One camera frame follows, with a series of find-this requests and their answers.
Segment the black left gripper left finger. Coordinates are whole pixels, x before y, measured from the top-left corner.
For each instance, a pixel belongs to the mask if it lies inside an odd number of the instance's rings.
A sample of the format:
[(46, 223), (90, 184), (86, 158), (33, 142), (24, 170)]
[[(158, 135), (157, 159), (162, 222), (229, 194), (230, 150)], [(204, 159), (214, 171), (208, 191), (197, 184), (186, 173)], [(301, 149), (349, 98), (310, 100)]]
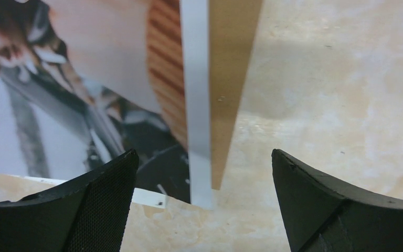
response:
[(119, 251), (138, 167), (130, 150), (50, 189), (0, 202), (0, 251)]

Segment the glossy photo print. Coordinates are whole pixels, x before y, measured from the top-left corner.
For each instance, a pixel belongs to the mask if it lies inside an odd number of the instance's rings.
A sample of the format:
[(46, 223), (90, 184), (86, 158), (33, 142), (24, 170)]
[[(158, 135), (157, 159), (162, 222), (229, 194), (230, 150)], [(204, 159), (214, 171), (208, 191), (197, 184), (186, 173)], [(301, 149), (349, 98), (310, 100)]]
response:
[(211, 208), (208, 28), (208, 1), (0, 1), (0, 174), (135, 149), (136, 203)]

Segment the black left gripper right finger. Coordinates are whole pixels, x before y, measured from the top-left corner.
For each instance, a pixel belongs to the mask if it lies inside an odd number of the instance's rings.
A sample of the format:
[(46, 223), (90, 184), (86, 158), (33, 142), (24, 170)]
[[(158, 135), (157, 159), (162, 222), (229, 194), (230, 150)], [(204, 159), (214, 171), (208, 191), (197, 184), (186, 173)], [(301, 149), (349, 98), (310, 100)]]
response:
[(377, 194), (286, 152), (272, 175), (292, 251), (403, 251), (403, 199)]

